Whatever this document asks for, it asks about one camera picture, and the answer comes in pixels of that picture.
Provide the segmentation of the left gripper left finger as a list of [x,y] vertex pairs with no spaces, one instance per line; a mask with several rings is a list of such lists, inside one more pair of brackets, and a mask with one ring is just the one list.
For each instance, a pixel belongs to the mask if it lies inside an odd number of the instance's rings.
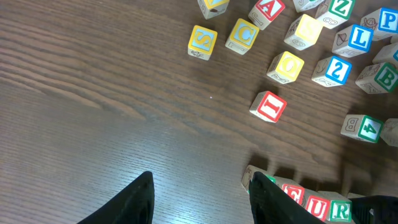
[[154,199],[153,175],[145,171],[78,224],[151,224]]

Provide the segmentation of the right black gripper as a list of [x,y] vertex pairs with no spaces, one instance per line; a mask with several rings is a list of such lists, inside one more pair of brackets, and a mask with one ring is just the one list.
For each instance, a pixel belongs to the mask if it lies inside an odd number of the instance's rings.
[[397,197],[375,195],[351,201],[356,224],[397,224]]

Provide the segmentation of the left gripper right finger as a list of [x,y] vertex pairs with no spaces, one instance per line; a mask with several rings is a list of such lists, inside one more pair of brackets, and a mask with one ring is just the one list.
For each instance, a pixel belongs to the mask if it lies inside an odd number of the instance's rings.
[[249,183],[249,199],[255,224],[322,224],[261,172]]

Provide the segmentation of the red E block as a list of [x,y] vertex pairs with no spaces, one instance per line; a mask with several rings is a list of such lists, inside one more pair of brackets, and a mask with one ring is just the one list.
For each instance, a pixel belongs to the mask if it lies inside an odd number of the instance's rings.
[[275,177],[275,184],[299,205],[303,204],[305,189],[294,180]]

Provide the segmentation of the green R block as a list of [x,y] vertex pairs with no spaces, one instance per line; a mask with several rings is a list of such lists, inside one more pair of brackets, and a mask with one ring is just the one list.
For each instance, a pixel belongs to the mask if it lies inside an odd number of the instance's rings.
[[354,223],[351,200],[338,192],[318,191],[318,193],[330,201],[326,223]]

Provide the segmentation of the green N block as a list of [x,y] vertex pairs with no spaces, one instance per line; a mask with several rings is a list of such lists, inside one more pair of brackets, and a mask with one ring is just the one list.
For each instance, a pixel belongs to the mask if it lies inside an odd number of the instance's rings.
[[260,172],[264,174],[271,182],[276,183],[276,179],[271,176],[268,171],[255,167],[253,165],[248,165],[241,179],[241,184],[247,193],[249,193],[249,184],[251,183],[255,172]]

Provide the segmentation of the red U block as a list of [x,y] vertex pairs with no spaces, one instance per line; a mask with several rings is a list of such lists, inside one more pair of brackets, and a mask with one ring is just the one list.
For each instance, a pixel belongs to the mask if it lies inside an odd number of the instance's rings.
[[329,210],[331,201],[322,196],[318,192],[310,189],[305,189],[303,197],[303,208],[306,209],[314,217],[321,221],[325,221]]

